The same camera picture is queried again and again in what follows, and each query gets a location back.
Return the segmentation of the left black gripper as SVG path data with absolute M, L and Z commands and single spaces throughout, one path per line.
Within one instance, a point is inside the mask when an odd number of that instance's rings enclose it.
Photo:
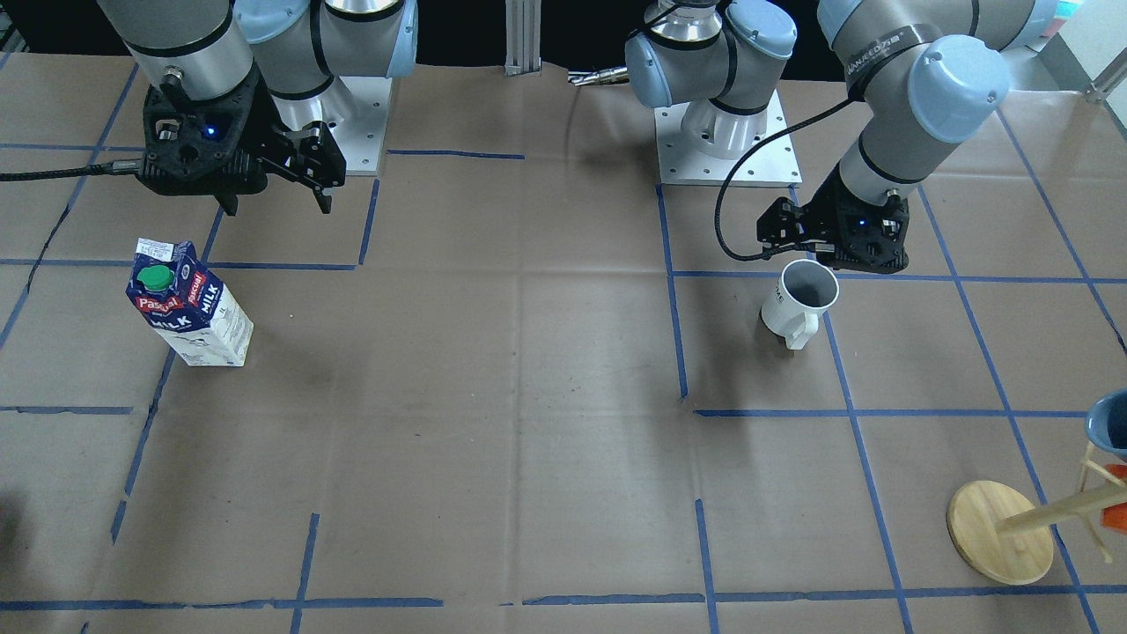
M 832 269 L 894 274 L 909 265 L 905 245 L 909 204 L 897 193 L 872 204 L 848 189 L 838 172 L 829 173 L 802 206 L 802 238 L 829 245 L 817 260 Z

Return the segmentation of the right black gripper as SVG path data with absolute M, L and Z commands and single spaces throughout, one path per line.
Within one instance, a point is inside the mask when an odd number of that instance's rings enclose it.
M 329 123 L 289 131 L 257 64 L 225 95 L 190 100 L 187 72 L 166 66 L 147 92 L 141 184 L 158 195 L 213 196 L 236 217 L 238 195 L 264 191 L 269 175 L 307 185 L 322 214 L 346 181 L 346 158 Z

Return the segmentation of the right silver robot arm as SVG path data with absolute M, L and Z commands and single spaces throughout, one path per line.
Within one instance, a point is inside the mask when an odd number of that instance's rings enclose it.
M 227 214 L 276 175 L 328 213 L 373 173 L 389 87 L 417 60 L 415 1 L 103 1 L 149 79 L 144 155 L 113 162 L 165 196 Z

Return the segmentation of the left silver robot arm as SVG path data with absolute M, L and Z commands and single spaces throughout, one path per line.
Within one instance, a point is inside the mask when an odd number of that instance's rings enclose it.
M 845 100 L 871 120 L 814 193 L 777 198 L 758 217 L 760 258 L 805 250 L 833 269 L 899 273 L 909 264 L 909 193 L 999 111 L 1012 84 L 1003 53 L 1047 32 L 1054 1 L 820 1 L 817 19 L 843 68 Z M 649 108 L 689 104 L 696 148 L 733 160 L 780 133 L 720 148 L 726 124 L 761 119 L 795 52 L 797 27 L 769 1 L 657 1 L 624 45 L 625 72 Z

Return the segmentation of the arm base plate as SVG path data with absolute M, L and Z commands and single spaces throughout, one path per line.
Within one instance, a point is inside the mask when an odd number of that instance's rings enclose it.
M 387 125 L 397 80 L 391 77 L 339 77 L 349 90 L 349 108 L 332 130 L 349 176 L 378 177 L 387 151 Z
M 766 136 L 786 130 L 784 108 L 773 92 L 764 111 L 740 116 L 700 100 L 653 111 L 660 184 L 720 186 L 738 159 Z M 733 186 L 789 188 L 804 177 L 792 139 L 758 150 L 733 176 Z

